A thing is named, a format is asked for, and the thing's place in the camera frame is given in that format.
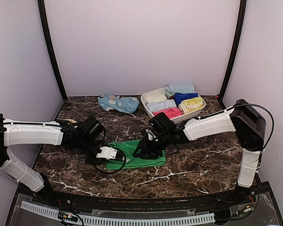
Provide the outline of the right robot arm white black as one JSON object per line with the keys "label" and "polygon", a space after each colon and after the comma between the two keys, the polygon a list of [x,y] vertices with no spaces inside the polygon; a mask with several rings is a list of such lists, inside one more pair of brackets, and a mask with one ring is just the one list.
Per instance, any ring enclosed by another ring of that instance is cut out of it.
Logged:
{"label": "right robot arm white black", "polygon": [[133,155],[142,159],[157,159],[170,145],[185,144],[202,137],[234,132],[243,149],[238,188],[231,193],[231,200],[241,204],[249,197],[260,155],[265,149],[266,121],[255,110],[254,105],[244,99],[225,110],[204,117],[196,116],[176,125],[165,113],[159,113],[150,120],[150,128],[142,130]]}

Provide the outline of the green towel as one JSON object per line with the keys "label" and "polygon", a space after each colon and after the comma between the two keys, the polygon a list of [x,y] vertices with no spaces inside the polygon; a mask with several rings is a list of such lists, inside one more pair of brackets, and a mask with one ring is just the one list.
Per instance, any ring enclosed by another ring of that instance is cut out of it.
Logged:
{"label": "green towel", "polygon": [[111,142],[108,145],[113,148],[121,149],[126,156],[126,164],[123,169],[136,169],[136,168],[145,168],[145,167],[155,167],[162,166],[166,164],[166,157],[164,151],[162,152],[162,157],[159,157],[154,160],[141,159],[133,156],[133,152],[137,148],[137,145],[140,140],[132,140],[126,142]]}

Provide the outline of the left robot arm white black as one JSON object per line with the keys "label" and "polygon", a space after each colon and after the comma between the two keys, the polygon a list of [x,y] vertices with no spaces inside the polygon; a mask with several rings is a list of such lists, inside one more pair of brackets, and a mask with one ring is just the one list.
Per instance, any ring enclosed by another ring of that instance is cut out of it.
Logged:
{"label": "left robot arm white black", "polygon": [[82,150],[86,161],[98,165],[103,159],[114,158],[115,154],[97,137],[105,133],[99,121],[90,116],[85,121],[59,120],[50,122],[27,122],[5,119],[0,113],[0,170],[27,186],[46,205],[57,202],[57,194],[46,176],[32,170],[10,150],[12,145],[47,144],[64,145]]}

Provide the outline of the yellow-green crocodile towel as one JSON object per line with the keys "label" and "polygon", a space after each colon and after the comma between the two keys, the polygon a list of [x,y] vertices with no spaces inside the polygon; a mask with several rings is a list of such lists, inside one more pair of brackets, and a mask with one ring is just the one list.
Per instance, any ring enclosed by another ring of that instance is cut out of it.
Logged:
{"label": "yellow-green crocodile towel", "polygon": [[180,111],[184,114],[194,112],[204,106],[204,102],[201,97],[194,97],[181,101],[178,105]]}

